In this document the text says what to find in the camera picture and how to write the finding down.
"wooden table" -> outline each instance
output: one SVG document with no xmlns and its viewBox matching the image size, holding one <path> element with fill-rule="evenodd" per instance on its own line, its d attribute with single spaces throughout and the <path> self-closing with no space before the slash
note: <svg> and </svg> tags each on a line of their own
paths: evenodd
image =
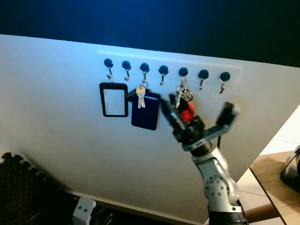
<svg viewBox="0 0 300 225">
<path fill-rule="evenodd" d="M 250 169 L 287 225 L 300 224 L 300 193 L 280 180 L 285 161 L 292 151 L 259 156 Z"/>
</svg>

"floor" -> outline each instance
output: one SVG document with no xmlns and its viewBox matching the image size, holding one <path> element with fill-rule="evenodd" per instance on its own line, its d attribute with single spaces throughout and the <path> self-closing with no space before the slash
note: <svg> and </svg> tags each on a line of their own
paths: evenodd
<svg viewBox="0 0 300 225">
<path fill-rule="evenodd" d="M 283 151 L 293 151 L 300 144 L 299 136 L 300 105 L 281 127 L 270 143 L 261 152 L 261 155 L 273 154 Z M 256 208 L 270 203 L 266 194 L 248 169 L 238 181 L 240 188 L 240 201 L 245 210 Z M 264 220 L 251 225 L 283 225 L 278 218 Z"/>
</svg>

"robotic arm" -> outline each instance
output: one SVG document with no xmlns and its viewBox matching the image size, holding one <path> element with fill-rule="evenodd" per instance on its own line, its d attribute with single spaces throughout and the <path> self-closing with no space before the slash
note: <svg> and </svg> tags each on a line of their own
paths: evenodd
<svg viewBox="0 0 300 225">
<path fill-rule="evenodd" d="M 228 172 L 228 164 L 219 148 L 211 140 L 227 133 L 238 110 L 226 102 L 216 125 L 205 129 L 199 116 L 186 123 L 177 108 L 161 99 L 162 111 L 173 127 L 176 140 L 184 151 L 192 154 L 192 160 L 200 171 L 204 193 L 208 199 L 210 225 L 248 225 L 239 202 L 239 190 Z"/>
</svg>

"red object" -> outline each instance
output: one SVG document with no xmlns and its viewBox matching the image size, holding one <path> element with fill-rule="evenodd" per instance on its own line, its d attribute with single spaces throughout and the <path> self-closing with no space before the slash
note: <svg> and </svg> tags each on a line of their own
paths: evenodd
<svg viewBox="0 0 300 225">
<path fill-rule="evenodd" d="M 195 107 L 192 102 L 190 102 L 187 106 L 187 109 L 184 109 L 181 114 L 181 118 L 186 122 L 189 123 L 194 119 L 195 116 Z"/>
</svg>

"dark blue wall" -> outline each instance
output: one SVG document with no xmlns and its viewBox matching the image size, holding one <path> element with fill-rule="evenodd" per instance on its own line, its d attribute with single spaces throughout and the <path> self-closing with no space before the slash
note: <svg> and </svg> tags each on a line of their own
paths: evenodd
<svg viewBox="0 0 300 225">
<path fill-rule="evenodd" d="M 300 67 L 298 0 L 0 0 L 0 33 Z"/>
</svg>

